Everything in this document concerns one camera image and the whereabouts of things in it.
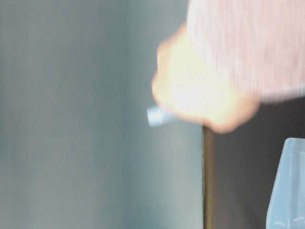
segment gray wall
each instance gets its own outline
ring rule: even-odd
[[[0,227],[124,228],[126,5],[0,1]]]
[[[129,0],[130,229],[202,228],[201,128],[149,128],[156,49],[185,20],[187,0]]]
[[[200,228],[200,128],[145,116],[185,9],[0,1],[1,228]]]

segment black surface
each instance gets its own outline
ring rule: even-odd
[[[213,201],[207,201],[213,229],[265,228],[284,141],[305,138],[304,117],[305,99],[262,105],[236,131],[213,136],[213,150],[205,151],[214,159],[213,183],[205,184],[213,186]]]

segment fist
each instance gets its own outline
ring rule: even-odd
[[[225,133],[249,120],[259,107],[254,95],[236,90],[228,79],[215,75],[193,46],[185,24],[161,43],[157,63],[153,97],[183,120]]]

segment light blue container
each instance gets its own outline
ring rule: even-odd
[[[305,139],[285,141],[266,229],[305,229]]]
[[[177,121],[178,118],[158,106],[147,108],[147,120],[151,127]]]

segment pink sleeve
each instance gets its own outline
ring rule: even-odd
[[[188,33],[220,78],[262,100],[305,95],[305,1],[190,0]]]

